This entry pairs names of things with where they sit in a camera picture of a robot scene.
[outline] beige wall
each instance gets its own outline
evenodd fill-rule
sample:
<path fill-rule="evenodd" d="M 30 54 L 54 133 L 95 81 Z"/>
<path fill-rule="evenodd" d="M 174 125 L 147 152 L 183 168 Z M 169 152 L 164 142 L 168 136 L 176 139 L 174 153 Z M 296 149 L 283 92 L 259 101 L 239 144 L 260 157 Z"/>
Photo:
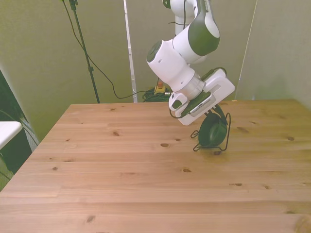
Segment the beige wall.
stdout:
<path fill-rule="evenodd" d="M 238 99 L 294 98 L 311 108 L 311 1 L 258 0 Z"/>
<path fill-rule="evenodd" d="M 204 75 L 212 68 L 223 66 L 237 86 L 256 0 L 212 0 L 211 3 L 221 32 L 220 45 L 205 62 L 193 67 Z M 127 0 L 127 7 L 137 90 L 145 90 L 157 81 L 146 63 L 147 53 L 156 41 L 174 37 L 175 25 L 168 24 L 174 21 L 174 14 L 161 0 Z"/>
<path fill-rule="evenodd" d="M 84 52 L 60 0 L 2 0 L 0 12 L 0 68 L 42 139 L 70 104 L 96 102 Z M 79 0 L 77 12 L 89 55 L 120 96 L 130 95 L 123 0 Z M 118 102 L 109 82 L 94 75 L 101 102 Z"/>

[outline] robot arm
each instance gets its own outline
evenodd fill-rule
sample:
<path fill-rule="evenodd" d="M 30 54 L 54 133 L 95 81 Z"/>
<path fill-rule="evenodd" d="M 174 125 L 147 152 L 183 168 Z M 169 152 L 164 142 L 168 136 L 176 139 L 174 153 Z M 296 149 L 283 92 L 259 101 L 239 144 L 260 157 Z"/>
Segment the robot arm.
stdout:
<path fill-rule="evenodd" d="M 163 3 L 176 15 L 177 36 L 169 41 L 158 41 L 149 51 L 147 62 L 173 91 L 170 109 L 175 111 L 182 124 L 189 125 L 235 88 L 222 69 L 205 79 L 190 67 L 190 64 L 203 61 L 206 55 L 215 51 L 220 41 L 210 0 L 163 0 Z M 186 24 L 189 23 L 185 29 L 184 6 Z"/>

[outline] yellow object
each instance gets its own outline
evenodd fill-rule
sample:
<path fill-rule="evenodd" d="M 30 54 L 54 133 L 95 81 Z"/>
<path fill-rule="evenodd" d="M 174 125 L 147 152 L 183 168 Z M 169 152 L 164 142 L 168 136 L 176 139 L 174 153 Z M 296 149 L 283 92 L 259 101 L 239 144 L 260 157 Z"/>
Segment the yellow object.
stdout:
<path fill-rule="evenodd" d="M 159 82 L 155 87 L 155 94 L 157 93 L 165 93 L 165 85 L 163 85 L 163 82 Z"/>

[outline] wood grain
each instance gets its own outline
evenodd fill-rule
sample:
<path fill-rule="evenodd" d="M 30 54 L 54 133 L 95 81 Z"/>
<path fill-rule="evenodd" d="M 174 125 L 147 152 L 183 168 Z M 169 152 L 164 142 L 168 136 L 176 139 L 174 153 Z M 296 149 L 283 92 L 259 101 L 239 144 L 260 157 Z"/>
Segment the wood grain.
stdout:
<path fill-rule="evenodd" d="M 229 148 L 193 152 L 166 103 L 72 105 L 0 193 L 1 233 L 293 233 L 311 214 L 311 113 L 224 101 Z"/>

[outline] wire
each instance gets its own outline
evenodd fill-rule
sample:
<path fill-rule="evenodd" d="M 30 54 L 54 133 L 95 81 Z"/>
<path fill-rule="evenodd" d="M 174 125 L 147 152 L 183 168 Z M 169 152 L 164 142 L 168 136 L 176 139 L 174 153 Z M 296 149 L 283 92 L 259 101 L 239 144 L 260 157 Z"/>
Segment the wire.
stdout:
<path fill-rule="evenodd" d="M 157 88 L 157 86 L 158 86 L 158 84 L 159 84 L 159 80 L 160 80 L 160 78 L 157 79 L 156 86 L 155 86 L 155 91 L 154 91 L 154 95 L 156 94 L 156 88 Z"/>
<path fill-rule="evenodd" d="M 175 119 L 183 118 L 183 116 L 180 116 L 180 117 L 173 116 L 171 109 L 170 109 L 170 115 L 171 115 L 171 117 L 173 117 L 173 118 L 175 118 Z"/>
<path fill-rule="evenodd" d="M 217 69 L 223 69 L 224 72 L 225 72 L 225 75 L 227 76 L 227 71 L 226 71 L 225 68 L 223 68 L 223 67 L 216 67 L 216 68 L 213 69 L 213 71 L 215 71 L 215 70 L 217 70 Z"/>
<path fill-rule="evenodd" d="M 147 91 L 143 96 L 143 102 L 168 102 L 171 96 L 171 91 L 165 89 L 165 93 L 157 93 L 153 89 Z"/>
<path fill-rule="evenodd" d="M 2 176 L 4 176 L 5 178 L 7 178 L 9 181 L 11 180 L 8 176 L 6 176 L 3 172 L 1 172 L 0 171 L 0 174 L 2 175 Z"/>
<path fill-rule="evenodd" d="M 33 138 L 33 136 L 29 133 L 29 131 L 24 128 L 25 131 L 27 131 L 28 135 L 31 137 L 31 139 L 34 141 L 34 143 L 38 146 L 37 142 L 35 141 L 35 139 Z"/>
<path fill-rule="evenodd" d="M 15 120 L 12 116 L 10 116 L 8 113 L 6 113 L 5 111 L 3 111 L 3 110 L 1 110 L 0 109 L 0 112 L 1 113 L 3 113 L 3 114 L 5 114 L 5 115 L 7 115 L 11 120 L 13 120 L 13 121 L 18 121 L 18 120 Z M 32 138 L 32 140 L 34 141 L 34 143 L 38 146 L 38 144 L 37 144 L 37 142 L 35 141 L 35 139 L 33 138 L 33 136 L 29 133 L 29 131 L 28 130 L 30 130 L 30 132 L 32 132 L 33 134 L 34 134 L 34 132 L 32 131 L 32 129 L 27 125 L 27 124 L 25 124 L 23 121 L 22 121 L 22 127 L 23 127 L 23 129 L 29 134 L 29 136 Z"/>
<path fill-rule="evenodd" d="M 184 29 L 186 27 L 186 0 L 184 1 Z"/>
<path fill-rule="evenodd" d="M 174 21 L 174 22 L 169 22 L 168 24 L 172 24 L 172 23 L 177 24 L 177 25 L 180 25 L 180 26 L 183 26 L 183 24 L 176 23 L 175 21 Z"/>
<path fill-rule="evenodd" d="M 71 29 L 72 29 L 73 35 L 74 35 L 74 37 L 76 38 L 76 40 L 78 41 L 80 47 L 84 50 L 84 48 L 83 48 L 81 42 L 79 41 L 79 39 L 78 39 L 78 37 L 77 37 L 77 35 L 76 35 L 75 31 L 74 31 L 73 23 L 72 23 L 72 20 L 71 20 L 71 17 L 70 17 L 68 8 L 67 8 L 67 6 L 66 6 L 66 4 L 65 4 L 65 1 L 62 0 L 62 2 L 63 2 L 63 4 L 64 4 L 65 10 L 66 10 L 66 12 L 67 12 L 67 15 L 68 15 L 68 18 L 69 18 L 69 21 L 70 21 L 70 25 L 71 25 Z M 87 56 L 88 56 L 89 60 L 91 61 L 91 63 L 92 63 L 92 64 L 106 77 L 106 79 L 110 82 L 110 84 L 111 84 L 111 86 L 112 86 L 113 93 L 114 93 L 114 95 L 115 95 L 118 99 L 120 99 L 120 100 L 121 100 L 121 99 L 126 99 L 126 98 L 129 98 L 129 97 L 131 97 L 131 96 L 134 96 L 134 95 L 136 95 L 136 94 L 138 94 L 138 93 L 140 93 L 140 92 L 147 92 L 147 91 L 138 91 L 138 92 L 133 93 L 133 94 L 131 94 L 131 95 L 129 95 L 129 96 L 126 96 L 126 97 L 119 97 L 119 96 L 117 95 L 117 93 L 116 93 L 115 86 L 114 86 L 113 82 L 112 82 L 112 81 L 108 78 L 108 76 L 93 62 L 93 60 L 90 58 L 89 54 L 87 54 Z"/>

